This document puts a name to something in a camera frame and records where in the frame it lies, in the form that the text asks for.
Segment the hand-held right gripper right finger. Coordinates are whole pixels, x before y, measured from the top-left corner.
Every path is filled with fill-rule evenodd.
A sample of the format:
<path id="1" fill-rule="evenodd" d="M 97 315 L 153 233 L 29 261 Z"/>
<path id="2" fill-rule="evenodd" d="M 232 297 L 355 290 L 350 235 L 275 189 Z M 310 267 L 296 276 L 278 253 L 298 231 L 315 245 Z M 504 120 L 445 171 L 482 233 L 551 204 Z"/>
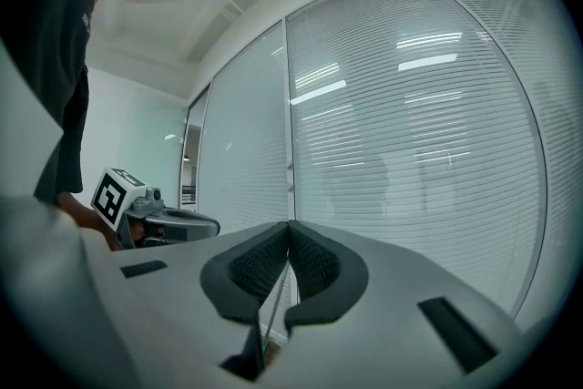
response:
<path id="1" fill-rule="evenodd" d="M 298 221 L 288 239 L 300 301 L 268 370 L 274 389 L 470 389 L 520 338 L 504 311 L 417 252 Z"/>

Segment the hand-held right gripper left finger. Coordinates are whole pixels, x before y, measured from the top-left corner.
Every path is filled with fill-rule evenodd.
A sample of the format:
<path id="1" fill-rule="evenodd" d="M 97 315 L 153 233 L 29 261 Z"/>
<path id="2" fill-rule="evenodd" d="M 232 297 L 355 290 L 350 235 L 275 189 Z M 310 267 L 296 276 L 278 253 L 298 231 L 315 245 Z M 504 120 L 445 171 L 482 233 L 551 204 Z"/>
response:
<path id="1" fill-rule="evenodd" d="M 288 259 L 288 224 L 114 258 L 126 297 L 116 319 L 142 381 L 287 381 L 290 349 L 271 364 L 262 318 Z"/>

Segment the person's black shirt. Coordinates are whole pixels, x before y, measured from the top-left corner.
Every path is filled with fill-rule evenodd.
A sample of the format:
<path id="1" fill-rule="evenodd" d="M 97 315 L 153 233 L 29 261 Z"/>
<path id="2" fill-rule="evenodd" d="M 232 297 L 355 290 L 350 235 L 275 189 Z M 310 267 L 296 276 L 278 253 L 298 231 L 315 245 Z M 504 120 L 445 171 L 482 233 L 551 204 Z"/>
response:
<path id="1" fill-rule="evenodd" d="M 0 36 L 63 136 L 35 195 L 56 204 L 83 189 L 80 153 L 89 100 L 86 51 L 95 0 L 0 0 Z"/>

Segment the person's left forearm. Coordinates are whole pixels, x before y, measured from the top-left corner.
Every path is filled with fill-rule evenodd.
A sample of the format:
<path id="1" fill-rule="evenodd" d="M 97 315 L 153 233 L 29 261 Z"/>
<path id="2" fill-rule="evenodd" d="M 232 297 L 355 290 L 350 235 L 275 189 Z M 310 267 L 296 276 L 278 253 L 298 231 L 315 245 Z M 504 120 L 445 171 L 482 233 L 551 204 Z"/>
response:
<path id="1" fill-rule="evenodd" d="M 97 212 L 81 204 L 68 192 L 60 193 L 56 200 L 59 208 L 72 217 L 78 227 L 100 232 L 112 251 L 119 250 L 114 231 L 99 217 Z"/>

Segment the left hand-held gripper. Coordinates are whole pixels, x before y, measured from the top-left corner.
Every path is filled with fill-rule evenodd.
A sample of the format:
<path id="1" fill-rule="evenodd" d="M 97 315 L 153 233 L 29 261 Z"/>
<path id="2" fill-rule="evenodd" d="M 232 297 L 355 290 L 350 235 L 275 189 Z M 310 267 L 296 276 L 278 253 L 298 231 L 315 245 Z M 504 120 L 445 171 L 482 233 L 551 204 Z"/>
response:
<path id="1" fill-rule="evenodd" d="M 144 196 L 150 187 L 125 169 L 105 168 L 91 201 L 99 217 L 116 233 L 122 249 L 134 249 L 128 221 L 137 218 L 132 212 L 132 203 Z M 190 210 L 165 208 L 161 216 L 164 237 L 167 241 L 189 242 L 218 236 L 220 224 L 217 220 Z"/>

